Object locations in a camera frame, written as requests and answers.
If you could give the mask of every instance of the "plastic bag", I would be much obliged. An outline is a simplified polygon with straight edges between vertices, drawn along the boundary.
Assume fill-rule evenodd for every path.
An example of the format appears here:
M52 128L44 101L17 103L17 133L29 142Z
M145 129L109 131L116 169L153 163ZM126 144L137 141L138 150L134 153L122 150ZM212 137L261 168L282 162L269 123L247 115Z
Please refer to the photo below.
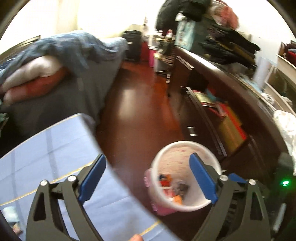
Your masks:
M291 113L278 110L274 113L273 120L286 143L289 155L293 159L293 175L296 176L296 117Z

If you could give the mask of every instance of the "screw head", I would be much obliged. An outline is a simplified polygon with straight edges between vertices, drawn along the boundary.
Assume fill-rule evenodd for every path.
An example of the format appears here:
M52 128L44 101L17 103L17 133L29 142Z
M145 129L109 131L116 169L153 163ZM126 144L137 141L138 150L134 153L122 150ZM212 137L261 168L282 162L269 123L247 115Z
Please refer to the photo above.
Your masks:
M40 185L41 186L45 186L46 184L47 184L47 181L46 180L43 180L43 181L40 182Z
M227 181L228 180L228 177L226 175L221 175L220 176L220 180Z
M76 180L76 176L72 175L68 177L69 182L74 182Z
M255 181L254 179L250 179L250 180L249 180L249 184L251 184L251 185L255 185L255 184L256 184L256 181Z

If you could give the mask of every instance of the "blue tablecloth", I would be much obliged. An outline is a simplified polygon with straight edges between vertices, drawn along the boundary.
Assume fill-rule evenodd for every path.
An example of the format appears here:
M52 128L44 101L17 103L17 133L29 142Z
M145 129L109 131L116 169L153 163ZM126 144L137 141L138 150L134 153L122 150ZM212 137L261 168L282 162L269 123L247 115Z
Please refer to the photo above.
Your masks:
M15 206L24 232L36 188L43 179L64 180L90 165L102 150L90 128L94 121L73 115L26 140L0 160L0 209ZM77 239L63 201L61 212L70 236ZM127 241L142 234L145 241L179 240L131 195L107 168L84 208L105 241Z

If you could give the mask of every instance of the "wooden desk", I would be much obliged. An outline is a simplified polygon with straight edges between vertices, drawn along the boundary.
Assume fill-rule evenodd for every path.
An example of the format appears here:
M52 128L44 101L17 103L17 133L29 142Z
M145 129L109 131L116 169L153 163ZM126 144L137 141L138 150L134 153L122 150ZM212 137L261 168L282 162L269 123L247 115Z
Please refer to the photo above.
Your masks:
M232 154L226 152L218 134L217 117L192 92L192 89L204 91L208 84L215 88L218 97L228 101L248 134L247 140ZM272 181L278 157L281 152L288 153L287 147L268 109L237 79L202 57L176 47L168 94L186 139L208 147L227 173L235 172L264 184ZM195 136L190 135L192 128L188 127L194 128Z

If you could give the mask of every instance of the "drawer handle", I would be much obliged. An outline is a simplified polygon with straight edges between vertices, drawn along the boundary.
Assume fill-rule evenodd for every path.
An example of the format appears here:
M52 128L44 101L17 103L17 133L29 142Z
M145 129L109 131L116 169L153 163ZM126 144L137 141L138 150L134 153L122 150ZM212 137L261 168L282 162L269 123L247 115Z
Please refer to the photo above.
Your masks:
M194 131L195 127L193 127L193 126L187 126L187 129L189 130L189 133L190 133L190 136L191 137L196 137L197 136L197 134Z

